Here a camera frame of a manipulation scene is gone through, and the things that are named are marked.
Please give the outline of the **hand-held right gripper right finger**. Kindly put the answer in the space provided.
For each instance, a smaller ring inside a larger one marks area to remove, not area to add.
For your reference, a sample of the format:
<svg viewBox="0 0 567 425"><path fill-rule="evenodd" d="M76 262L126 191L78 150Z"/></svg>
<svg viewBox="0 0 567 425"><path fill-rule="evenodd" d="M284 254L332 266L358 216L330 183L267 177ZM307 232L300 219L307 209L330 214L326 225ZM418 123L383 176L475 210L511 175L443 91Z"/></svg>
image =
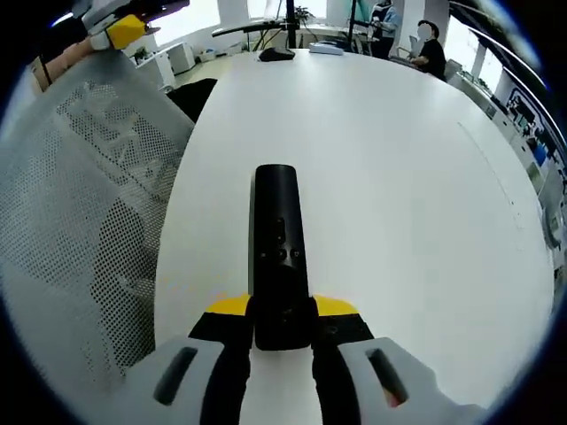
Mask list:
<svg viewBox="0 0 567 425"><path fill-rule="evenodd" d="M316 295L313 377L326 424L479 424L484 410L459 404L436 375L388 337L374 337L356 308Z"/></svg>

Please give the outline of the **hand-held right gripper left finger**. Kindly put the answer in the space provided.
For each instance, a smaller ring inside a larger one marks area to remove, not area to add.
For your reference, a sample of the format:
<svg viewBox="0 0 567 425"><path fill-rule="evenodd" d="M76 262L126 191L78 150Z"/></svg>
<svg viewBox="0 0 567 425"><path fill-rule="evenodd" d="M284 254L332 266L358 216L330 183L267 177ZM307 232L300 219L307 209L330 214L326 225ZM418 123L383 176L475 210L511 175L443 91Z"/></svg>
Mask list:
<svg viewBox="0 0 567 425"><path fill-rule="evenodd" d="M251 373L252 297L208 306L187 336L135 364L112 395L110 424L238 424Z"/></svg>

